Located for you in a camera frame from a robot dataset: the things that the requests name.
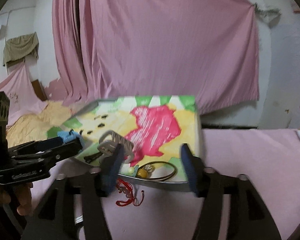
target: curtain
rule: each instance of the curtain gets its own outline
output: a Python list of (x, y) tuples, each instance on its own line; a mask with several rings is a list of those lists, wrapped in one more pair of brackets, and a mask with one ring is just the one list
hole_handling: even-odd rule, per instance
[(87, 99), (80, 45), (78, 0), (53, 0), (52, 31), (58, 71), (67, 90), (64, 104)]
[(79, 0), (79, 21), (83, 66), (73, 71), (85, 74), (89, 101), (195, 95), (204, 114), (258, 99), (248, 0)]

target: bracelet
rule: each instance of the bracelet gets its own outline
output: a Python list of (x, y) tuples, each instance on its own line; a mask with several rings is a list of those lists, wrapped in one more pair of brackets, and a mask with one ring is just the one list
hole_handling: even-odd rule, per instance
[[(173, 168), (173, 172), (171, 172), (169, 175), (166, 175), (163, 177), (147, 178), (148, 173), (153, 171), (153, 167), (151, 166), (151, 164), (156, 164), (156, 163), (164, 163), (164, 164), (170, 165)], [(176, 175), (177, 171), (178, 171), (177, 167), (175, 165), (173, 165), (172, 163), (162, 162), (162, 161), (149, 162), (149, 163), (146, 163), (146, 164), (142, 165), (141, 167), (139, 167), (136, 177), (141, 178), (141, 179), (148, 179), (148, 180), (166, 181), (168, 179), (171, 179), (174, 175)]]

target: yellow bedspread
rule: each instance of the yellow bedspread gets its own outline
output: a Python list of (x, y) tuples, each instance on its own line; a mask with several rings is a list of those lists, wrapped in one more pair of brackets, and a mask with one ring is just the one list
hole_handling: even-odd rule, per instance
[(38, 115), (26, 114), (7, 131), (8, 147), (29, 141), (45, 140), (52, 126), (59, 126), (72, 115), (71, 107), (62, 102), (49, 101), (47, 107)]

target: bed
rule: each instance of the bed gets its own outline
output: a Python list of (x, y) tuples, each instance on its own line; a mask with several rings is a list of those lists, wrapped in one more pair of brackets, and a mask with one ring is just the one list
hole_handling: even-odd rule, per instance
[[(71, 114), (71, 109), (63, 109)], [(58, 125), (64, 115), (48, 123)], [(18, 130), (18, 122), (8, 131), (8, 141)], [(19, 136), (9, 144), (19, 144), (30, 135)], [(204, 161), (221, 174), (237, 176), (247, 174), (265, 201), (283, 240), (288, 239), (300, 224), (300, 140), (295, 130), (202, 130)], [(50, 184), (59, 173), (75, 176), (89, 170), (90, 166), (70, 159), (51, 169), (51, 177), (34, 182), (33, 206), (36, 207)], [(202, 199), (192, 193), (171, 192), (134, 186), (140, 196), (145, 191), (141, 206), (118, 207), (116, 200), (124, 196), (114, 192), (102, 203), (110, 232), (114, 240), (135, 239), (191, 239), (201, 210)], [(224, 198), (225, 207), (229, 198)], [(81, 215), (80, 199), (76, 201), (76, 215)], [(224, 208), (219, 239), (226, 239), (227, 211)], [(84, 239), (83, 230), (80, 239)]]

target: pink fabric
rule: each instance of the pink fabric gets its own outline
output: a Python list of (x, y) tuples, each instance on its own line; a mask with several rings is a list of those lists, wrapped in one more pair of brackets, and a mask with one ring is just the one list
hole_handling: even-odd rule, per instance
[(203, 114), (258, 99), (248, 0), (80, 0), (79, 8), (89, 100), (195, 95)]
[[(300, 223), (300, 140), (295, 130), (202, 130), (205, 162), (221, 174), (245, 173), (265, 201), (282, 236), (288, 239)], [(65, 160), (51, 169), (51, 177), (34, 183), (31, 189), (36, 206), (59, 173), (75, 176), (89, 170), (78, 161)], [(102, 198), (103, 208), (114, 240), (192, 238), (202, 199), (192, 193), (170, 192), (134, 186), (141, 206), (118, 207), (125, 199), (118, 192)], [(77, 203), (77, 214), (82, 209)]]
[(24, 62), (0, 83), (0, 91), (10, 99), (8, 127), (24, 114), (39, 114), (47, 106), (34, 93)]
[(67, 90), (64, 104), (87, 99), (87, 81), (83, 70), (77, 0), (53, 0), (52, 30), (57, 66)]

